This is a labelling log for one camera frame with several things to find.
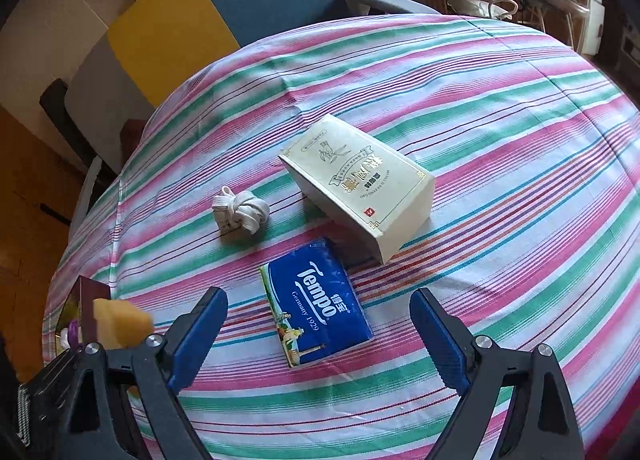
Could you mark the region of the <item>yellow sponge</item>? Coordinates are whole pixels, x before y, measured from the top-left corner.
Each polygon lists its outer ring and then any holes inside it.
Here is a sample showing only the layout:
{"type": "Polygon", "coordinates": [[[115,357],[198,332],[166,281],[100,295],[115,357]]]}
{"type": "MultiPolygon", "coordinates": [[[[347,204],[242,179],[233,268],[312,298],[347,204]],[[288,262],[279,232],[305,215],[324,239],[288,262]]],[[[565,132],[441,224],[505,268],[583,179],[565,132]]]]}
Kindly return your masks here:
{"type": "Polygon", "coordinates": [[[95,299],[93,318],[96,340],[106,350],[136,347],[154,332],[152,316],[126,299],[95,299]]]}

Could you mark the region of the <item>purple packet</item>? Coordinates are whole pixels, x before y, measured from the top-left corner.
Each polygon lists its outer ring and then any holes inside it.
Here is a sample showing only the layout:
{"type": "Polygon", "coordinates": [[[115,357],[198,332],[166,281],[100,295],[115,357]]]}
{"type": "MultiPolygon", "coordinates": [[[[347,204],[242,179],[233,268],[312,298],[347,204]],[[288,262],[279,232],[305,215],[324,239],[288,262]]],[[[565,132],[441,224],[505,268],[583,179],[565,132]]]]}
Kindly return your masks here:
{"type": "Polygon", "coordinates": [[[70,348],[74,350],[82,343],[81,328],[78,320],[74,319],[70,321],[66,330],[68,345],[70,345],[70,348]]]}

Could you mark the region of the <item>dark red cushion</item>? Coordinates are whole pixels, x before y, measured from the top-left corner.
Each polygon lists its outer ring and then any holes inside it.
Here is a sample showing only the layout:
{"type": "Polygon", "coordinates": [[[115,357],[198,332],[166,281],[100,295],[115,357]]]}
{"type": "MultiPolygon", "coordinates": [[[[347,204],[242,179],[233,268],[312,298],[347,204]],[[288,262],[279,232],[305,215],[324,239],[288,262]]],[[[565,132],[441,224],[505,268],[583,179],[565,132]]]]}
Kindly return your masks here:
{"type": "Polygon", "coordinates": [[[139,146],[145,128],[145,120],[126,120],[119,133],[120,155],[122,164],[125,164],[129,157],[139,146]]]}

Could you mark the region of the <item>white gold carton box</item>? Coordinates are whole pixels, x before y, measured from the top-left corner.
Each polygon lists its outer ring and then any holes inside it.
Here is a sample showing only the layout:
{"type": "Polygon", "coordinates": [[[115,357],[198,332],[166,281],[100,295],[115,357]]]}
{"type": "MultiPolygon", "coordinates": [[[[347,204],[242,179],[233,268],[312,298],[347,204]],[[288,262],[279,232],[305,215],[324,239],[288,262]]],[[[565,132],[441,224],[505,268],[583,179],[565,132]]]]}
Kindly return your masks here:
{"type": "Polygon", "coordinates": [[[435,177],[335,116],[312,124],[279,159],[300,191],[382,265],[431,216],[435,177]]]}

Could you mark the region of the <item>gold metal tin box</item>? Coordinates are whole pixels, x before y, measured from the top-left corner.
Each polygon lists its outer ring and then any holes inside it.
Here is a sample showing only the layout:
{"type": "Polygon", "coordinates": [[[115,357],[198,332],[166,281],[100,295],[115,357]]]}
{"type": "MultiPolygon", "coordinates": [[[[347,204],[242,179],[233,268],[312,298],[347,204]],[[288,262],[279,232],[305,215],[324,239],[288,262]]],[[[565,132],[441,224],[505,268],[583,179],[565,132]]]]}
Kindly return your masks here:
{"type": "Polygon", "coordinates": [[[79,276],[63,303],[62,311],[55,326],[55,355],[62,354],[65,350],[72,350],[67,342],[66,328],[70,321],[74,319],[78,320],[81,328],[82,343],[80,345],[96,342],[93,301],[97,298],[110,299],[110,287],[102,282],[79,276]]]}

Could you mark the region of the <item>blue tempo tissue pack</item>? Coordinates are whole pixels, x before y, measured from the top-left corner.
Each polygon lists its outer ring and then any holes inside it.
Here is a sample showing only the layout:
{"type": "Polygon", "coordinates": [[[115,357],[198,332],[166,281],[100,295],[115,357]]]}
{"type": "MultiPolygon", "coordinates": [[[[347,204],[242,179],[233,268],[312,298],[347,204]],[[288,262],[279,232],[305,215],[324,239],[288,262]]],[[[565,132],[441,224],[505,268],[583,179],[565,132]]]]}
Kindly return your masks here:
{"type": "Polygon", "coordinates": [[[288,365],[303,367],[370,341],[373,332],[327,238],[260,267],[288,365]]]}

